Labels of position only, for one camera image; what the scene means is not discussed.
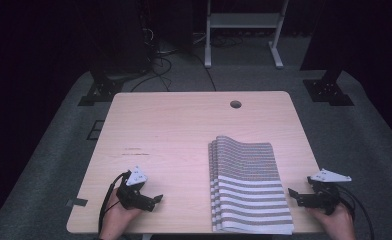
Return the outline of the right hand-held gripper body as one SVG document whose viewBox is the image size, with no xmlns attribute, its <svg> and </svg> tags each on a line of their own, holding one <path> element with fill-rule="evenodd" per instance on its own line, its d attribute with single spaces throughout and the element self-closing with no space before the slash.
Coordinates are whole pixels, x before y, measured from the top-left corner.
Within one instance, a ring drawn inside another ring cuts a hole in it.
<svg viewBox="0 0 392 240">
<path fill-rule="evenodd" d="M 350 176 L 341 175 L 322 168 L 319 172 L 307 177 L 318 204 L 314 208 L 321 208 L 326 215 L 331 215 L 339 204 L 352 209 L 352 206 L 340 196 L 338 184 L 351 182 Z"/>
</svg>

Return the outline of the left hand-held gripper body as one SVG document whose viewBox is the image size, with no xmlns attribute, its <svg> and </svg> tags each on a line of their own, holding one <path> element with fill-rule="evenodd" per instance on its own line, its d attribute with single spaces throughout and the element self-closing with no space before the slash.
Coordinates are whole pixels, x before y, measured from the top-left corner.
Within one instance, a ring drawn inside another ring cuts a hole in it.
<svg viewBox="0 0 392 240">
<path fill-rule="evenodd" d="M 140 193 L 140 190 L 148 180 L 143 171 L 136 166 L 122 175 L 117 197 L 125 209 L 138 208 L 140 202 L 149 202 L 149 198 Z"/>
</svg>

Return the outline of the grey white striped towel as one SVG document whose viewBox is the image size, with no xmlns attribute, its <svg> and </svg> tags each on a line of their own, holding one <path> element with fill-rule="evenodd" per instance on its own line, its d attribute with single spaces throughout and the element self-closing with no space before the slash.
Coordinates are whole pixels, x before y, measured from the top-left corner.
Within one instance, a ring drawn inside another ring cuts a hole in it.
<svg viewBox="0 0 392 240">
<path fill-rule="evenodd" d="M 211 143 L 216 232 L 290 235 L 293 219 L 272 146 L 227 136 Z"/>
</svg>

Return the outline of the person's left hand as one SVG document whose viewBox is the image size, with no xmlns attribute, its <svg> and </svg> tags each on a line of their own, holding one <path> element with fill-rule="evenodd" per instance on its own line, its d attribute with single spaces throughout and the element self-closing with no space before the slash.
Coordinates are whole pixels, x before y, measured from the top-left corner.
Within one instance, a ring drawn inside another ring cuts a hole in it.
<svg viewBox="0 0 392 240">
<path fill-rule="evenodd" d="M 105 213 L 102 221 L 102 229 L 98 236 L 99 240 L 119 240 L 130 223 L 136 219 L 142 211 L 140 209 L 125 209 L 115 194 L 108 201 L 109 210 Z"/>
</svg>

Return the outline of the person's right hand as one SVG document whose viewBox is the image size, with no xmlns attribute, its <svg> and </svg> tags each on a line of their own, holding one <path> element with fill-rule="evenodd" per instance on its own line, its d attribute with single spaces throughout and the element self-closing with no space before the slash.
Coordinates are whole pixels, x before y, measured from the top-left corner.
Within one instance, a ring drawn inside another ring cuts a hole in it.
<svg viewBox="0 0 392 240">
<path fill-rule="evenodd" d="M 306 208 L 306 211 L 320 223 L 331 240 L 356 240 L 352 216 L 343 204 L 337 205 L 331 215 L 314 208 Z"/>
</svg>

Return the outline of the grey tape strip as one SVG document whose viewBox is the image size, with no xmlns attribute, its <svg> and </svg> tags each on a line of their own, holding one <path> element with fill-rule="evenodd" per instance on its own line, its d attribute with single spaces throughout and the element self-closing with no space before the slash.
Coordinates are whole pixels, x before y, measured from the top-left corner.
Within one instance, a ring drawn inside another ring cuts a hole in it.
<svg viewBox="0 0 392 240">
<path fill-rule="evenodd" d="M 88 200 L 86 199 L 81 199 L 81 198 L 74 198 L 74 199 L 69 199 L 66 202 L 67 207 L 73 207 L 73 206 L 82 206 L 85 207 L 87 205 Z"/>
</svg>

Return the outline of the black floor socket plate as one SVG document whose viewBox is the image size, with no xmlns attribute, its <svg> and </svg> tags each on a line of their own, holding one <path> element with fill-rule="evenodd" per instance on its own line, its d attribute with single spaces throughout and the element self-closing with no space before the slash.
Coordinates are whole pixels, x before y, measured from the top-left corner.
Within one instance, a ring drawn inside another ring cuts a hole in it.
<svg viewBox="0 0 392 240">
<path fill-rule="evenodd" d="M 95 120 L 89 133 L 87 134 L 86 139 L 90 141 L 96 141 L 103 129 L 104 126 L 104 120 Z"/>
</svg>

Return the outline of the black stand base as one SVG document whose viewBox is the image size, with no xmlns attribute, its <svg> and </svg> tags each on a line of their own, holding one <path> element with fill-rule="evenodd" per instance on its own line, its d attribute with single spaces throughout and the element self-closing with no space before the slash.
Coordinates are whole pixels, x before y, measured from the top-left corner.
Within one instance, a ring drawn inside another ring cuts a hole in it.
<svg viewBox="0 0 392 240">
<path fill-rule="evenodd" d="M 97 102 L 111 102 L 122 90 L 124 82 L 108 78 L 103 71 L 91 70 L 93 83 L 86 95 L 82 96 L 79 106 L 93 106 Z"/>
<path fill-rule="evenodd" d="M 347 94 L 336 83 L 323 80 L 304 80 L 303 84 L 313 102 L 327 102 L 331 106 L 353 106 Z"/>
</svg>

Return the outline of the white metal stand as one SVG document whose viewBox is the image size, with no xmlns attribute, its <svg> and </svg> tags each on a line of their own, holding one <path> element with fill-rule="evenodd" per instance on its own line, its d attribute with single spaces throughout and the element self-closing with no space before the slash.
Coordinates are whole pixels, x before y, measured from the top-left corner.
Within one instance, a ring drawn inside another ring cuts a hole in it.
<svg viewBox="0 0 392 240">
<path fill-rule="evenodd" d="M 212 13 L 211 0 L 207 3 L 204 66 L 212 66 L 211 32 L 213 29 L 273 29 L 274 39 L 268 43 L 275 67 L 283 69 L 284 64 L 278 52 L 278 41 L 284 24 L 289 0 L 283 0 L 277 13 Z"/>
</svg>

